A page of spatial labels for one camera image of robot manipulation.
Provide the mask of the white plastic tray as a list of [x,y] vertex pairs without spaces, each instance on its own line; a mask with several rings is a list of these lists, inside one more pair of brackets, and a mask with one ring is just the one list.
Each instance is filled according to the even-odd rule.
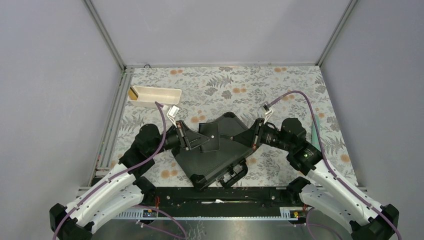
[[138,92],[138,99],[127,100],[135,107],[155,108],[155,102],[162,105],[178,105],[181,100],[182,90],[177,88],[162,88],[149,86],[133,86]]

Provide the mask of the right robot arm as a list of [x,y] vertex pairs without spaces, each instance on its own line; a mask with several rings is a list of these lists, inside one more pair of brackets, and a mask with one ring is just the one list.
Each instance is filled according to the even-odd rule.
[[306,130],[297,118],[287,118],[281,129],[263,118],[230,137],[232,141],[258,149],[261,145],[286,151],[290,165],[304,176],[291,182],[287,201],[293,206],[311,206],[343,226],[354,240],[401,239],[399,211],[382,205],[351,184],[325,159],[324,153],[306,140]]

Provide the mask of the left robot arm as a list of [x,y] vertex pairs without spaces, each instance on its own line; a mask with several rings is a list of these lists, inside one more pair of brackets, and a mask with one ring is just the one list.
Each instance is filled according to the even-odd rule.
[[154,165],[154,157],[167,150],[196,149],[210,140],[181,120],[163,133],[155,124],[143,125],[130,148],[101,180],[74,201],[57,203],[49,210],[53,239],[89,240],[121,212],[157,201],[156,187],[144,176]]

